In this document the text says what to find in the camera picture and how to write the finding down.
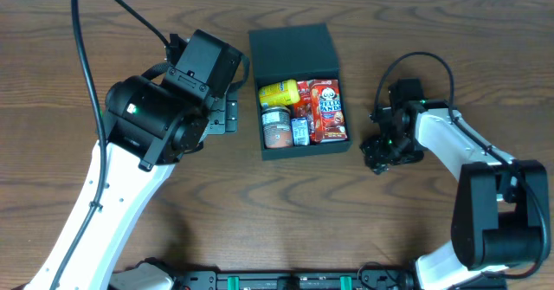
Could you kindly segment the yellow small can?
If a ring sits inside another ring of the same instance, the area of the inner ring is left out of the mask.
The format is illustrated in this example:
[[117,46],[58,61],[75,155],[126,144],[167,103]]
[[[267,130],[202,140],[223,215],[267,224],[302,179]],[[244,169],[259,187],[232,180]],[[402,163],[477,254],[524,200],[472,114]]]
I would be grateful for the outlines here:
[[261,87],[258,96],[262,108],[290,106],[300,101],[298,83],[293,79]]

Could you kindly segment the red Hello Panda box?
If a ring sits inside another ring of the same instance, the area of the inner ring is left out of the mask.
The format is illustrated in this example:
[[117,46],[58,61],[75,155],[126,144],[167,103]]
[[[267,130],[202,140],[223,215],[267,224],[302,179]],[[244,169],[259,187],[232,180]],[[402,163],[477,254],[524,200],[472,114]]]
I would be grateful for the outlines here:
[[311,95],[313,140],[316,144],[348,138],[338,80],[312,80]]

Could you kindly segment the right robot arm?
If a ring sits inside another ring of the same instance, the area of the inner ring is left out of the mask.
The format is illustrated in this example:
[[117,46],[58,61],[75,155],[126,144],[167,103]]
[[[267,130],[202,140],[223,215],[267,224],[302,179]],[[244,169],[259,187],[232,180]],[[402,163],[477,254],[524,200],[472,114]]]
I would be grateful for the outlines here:
[[365,164],[379,175],[429,151],[458,183],[449,242],[419,257],[401,287],[500,289],[509,268],[534,274],[551,250],[545,168],[491,145],[448,102],[427,99],[418,79],[388,92],[389,105],[370,116],[380,133],[360,146]]

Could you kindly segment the dark green box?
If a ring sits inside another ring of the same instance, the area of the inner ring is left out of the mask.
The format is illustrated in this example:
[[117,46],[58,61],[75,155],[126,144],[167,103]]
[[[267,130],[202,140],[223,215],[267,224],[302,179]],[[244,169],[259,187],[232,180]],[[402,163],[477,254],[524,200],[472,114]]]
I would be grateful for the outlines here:
[[[276,29],[251,30],[249,44],[253,70],[254,90],[261,87],[295,79],[340,79],[339,58],[332,36],[324,23],[308,24]],[[349,112],[345,100],[341,100],[345,116],[347,139],[309,146],[268,149],[265,146],[261,109],[257,109],[261,158],[264,161],[283,158],[299,158],[346,152],[353,139]]]

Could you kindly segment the red Pringles can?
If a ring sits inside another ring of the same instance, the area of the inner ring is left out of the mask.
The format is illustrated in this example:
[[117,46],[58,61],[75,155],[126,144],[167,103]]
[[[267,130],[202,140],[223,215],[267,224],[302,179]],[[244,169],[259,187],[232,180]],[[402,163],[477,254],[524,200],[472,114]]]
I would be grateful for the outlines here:
[[264,144],[268,149],[293,146],[290,110],[285,106],[264,108],[261,112]]

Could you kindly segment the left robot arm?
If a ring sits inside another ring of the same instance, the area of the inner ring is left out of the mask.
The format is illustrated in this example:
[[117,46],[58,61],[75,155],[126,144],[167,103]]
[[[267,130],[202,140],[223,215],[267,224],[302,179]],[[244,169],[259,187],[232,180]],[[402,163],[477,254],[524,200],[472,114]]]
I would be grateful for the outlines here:
[[116,262],[154,193],[181,158],[209,135],[235,132],[238,68],[249,58],[198,29],[171,35],[168,57],[113,85],[105,137],[93,148],[86,181],[56,244],[28,289],[106,289]]

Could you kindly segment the black clip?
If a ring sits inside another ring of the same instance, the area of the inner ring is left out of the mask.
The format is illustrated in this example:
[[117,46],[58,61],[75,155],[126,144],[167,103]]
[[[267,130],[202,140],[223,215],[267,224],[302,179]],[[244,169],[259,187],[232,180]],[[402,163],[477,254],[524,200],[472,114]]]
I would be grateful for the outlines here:
[[379,150],[366,149],[363,150],[364,163],[370,168],[370,170],[380,175],[389,169],[389,160],[386,154],[383,154]]

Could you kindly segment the red candy bag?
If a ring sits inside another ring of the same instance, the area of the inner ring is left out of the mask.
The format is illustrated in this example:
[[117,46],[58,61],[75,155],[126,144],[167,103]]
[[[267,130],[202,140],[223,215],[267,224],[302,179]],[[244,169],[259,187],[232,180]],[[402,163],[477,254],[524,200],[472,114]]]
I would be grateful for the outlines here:
[[300,101],[293,105],[293,116],[295,118],[306,118],[308,122],[308,130],[310,141],[315,139],[314,123],[312,114],[312,98],[311,98],[311,81],[298,81],[297,87],[300,96]]

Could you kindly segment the small blue packet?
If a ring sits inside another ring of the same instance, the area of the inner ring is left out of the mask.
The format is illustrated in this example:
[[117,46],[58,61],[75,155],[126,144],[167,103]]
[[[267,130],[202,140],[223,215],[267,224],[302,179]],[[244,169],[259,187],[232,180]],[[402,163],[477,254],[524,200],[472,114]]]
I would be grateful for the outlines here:
[[294,146],[310,145],[309,122],[306,117],[291,120]]

